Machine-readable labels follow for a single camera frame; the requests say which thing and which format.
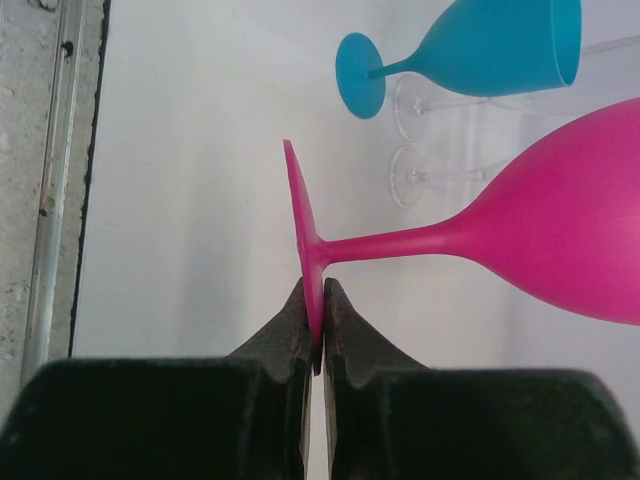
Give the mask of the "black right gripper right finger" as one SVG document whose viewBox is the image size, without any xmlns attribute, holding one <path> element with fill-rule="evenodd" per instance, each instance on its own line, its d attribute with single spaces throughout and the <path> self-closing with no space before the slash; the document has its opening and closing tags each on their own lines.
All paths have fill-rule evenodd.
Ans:
<svg viewBox="0 0 640 480">
<path fill-rule="evenodd" d="M 391 343 L 341 284 L 324 293 L 333 479 L 635 479 L 622 409 L 576 369 L 434 369 Z"/>
</svg>

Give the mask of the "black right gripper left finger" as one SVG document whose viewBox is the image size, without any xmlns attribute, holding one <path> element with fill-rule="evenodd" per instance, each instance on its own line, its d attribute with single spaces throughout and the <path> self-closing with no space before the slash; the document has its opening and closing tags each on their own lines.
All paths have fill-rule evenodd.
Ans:
<svg viewBox="0 0 640 480">
<path fill-rule="evenodd" d="M 311 335 L 303 290 L 223 357 L 48 363 L 1 430 L 5 479 L 302 479 Z"/>
</svg>

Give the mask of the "clear champagne flute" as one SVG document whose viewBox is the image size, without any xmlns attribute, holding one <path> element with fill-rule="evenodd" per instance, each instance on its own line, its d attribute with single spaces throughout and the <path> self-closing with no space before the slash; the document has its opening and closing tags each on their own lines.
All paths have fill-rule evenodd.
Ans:
<svg viewBox="0 0 640 480">
<path fill-rule="evenodd" d="M 437 110 L 489 104 L 525 114 L 580 116 L 638 96 L 639 37 L 633 35 L 583 48 L 574 83 L 555 89 L 473 97 L 447 94 L 434 83 L 407 74 L 394 89 L 393 111 L 400 135 L 414 142 L 424 135 L 429 115 Z"/>
<path fill-rule="evenodd" d="M 510 160 L 505 160 L 475 169 L 446 171 L 435 170 L 434 160 L 434 156 L 423 155 L 411 144 L 396 150 L 389 166 L 388 185 L 398 207 L 413 208 L 428 186 L 441 186 L 448 182 L 488 184 L 510 163 Z"/>
</svg>

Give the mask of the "pink wine glass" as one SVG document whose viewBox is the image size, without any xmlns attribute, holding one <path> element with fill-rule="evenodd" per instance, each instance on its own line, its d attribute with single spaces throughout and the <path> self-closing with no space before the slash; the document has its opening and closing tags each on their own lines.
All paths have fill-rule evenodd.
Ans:
<svg viewBox="0 0 640 480">
<path fill-rule="evenodd" d="M 327 241 L 315 225 L 294 147 L 283 144 L 304 301 L 319 368 L 325 269 L 449 255 L 473 261 L 555 307 L 639 322 L 639 102 L 575 119 L 512 160 L 463 210 L 429 226 Z"/>
</svg>

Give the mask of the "cyan wine glass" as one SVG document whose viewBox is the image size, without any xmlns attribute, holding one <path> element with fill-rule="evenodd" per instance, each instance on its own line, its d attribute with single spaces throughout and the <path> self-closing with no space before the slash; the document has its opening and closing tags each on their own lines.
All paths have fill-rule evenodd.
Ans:
<svg viewBox="0 0 640 480">
<path fill-rule="evenodd" d="M 388 76 L 415 73 L 454 93 L 499 97 L 567 87 L 581 56 L 579 1 L 455 1 L 406 58 L 384 64 L 364 34 L 345 36 L 335 78 L 347 109 L 370 119 Z"/>
</svg>

